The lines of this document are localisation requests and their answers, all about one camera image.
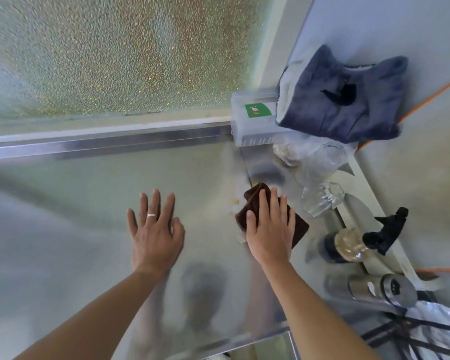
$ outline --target textured glass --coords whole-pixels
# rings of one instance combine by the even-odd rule
[[[0,121],[221,106],[271,0],[0,0]]]

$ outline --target dark blue cloth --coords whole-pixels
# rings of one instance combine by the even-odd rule
[[[407,66],[404,56],[345,66],[322,45],[298,79],[279,125],[344,144],[396,138]]]

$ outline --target right hand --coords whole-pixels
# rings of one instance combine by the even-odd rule
[[[295,232],[295,211],[287,215],[287,197],[282,195],[278,203],[277,189],[272,188],[270,208],[265,190],[259,192],[258,226],[255,214],[246,213],[246,241],[253,257],[264,266],[288,263],[292,253],[292,239]]]
[[[175,195],[172,193],[159,213],[160,191],[154,189],[150,207],[147,195],[140,193],[138,223],[132,209],[129,208],[126,213],[128,230],[133,241],[133,270],[152,274],[158,280],[173,266],[183,244],[185,229],[180,219],[173,218],[172,232],[168,226],[174,203]],[[148,214],[154,214],[156,217],[147,217]]]

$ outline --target black spray nozzle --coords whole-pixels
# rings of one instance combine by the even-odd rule
[[[380,232],[366,232],[362,236],[363,243],[370,249],[376,249],[380,255],[385,255],[404,228],[407,221],[408,208],[400,207],[395,214],[387,217],[376,217],[383,224]]]

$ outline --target brown cloth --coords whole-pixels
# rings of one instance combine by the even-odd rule
[[[270,188],[265,183],[258,183],[249,190],[247,190],[243,196],[247,200],[245,206],[240,210],[239,213],[235,215],[236,223],[240,229],[244,232],[247,231],[247,211],[250,210],[255,214],[258,220],[258,211],[260,208],[259,192],[260,190],[265,190],[267,196],[268,205],[270,205]],[[287,205],[287,214],[290,215],[290,206]],[[306,223],[303,218],[301,218],[297,213],[295,213],[295,233],[292,239],[292,248],[295,247],[302,239],[302,237],[308,231],[310,225]]]

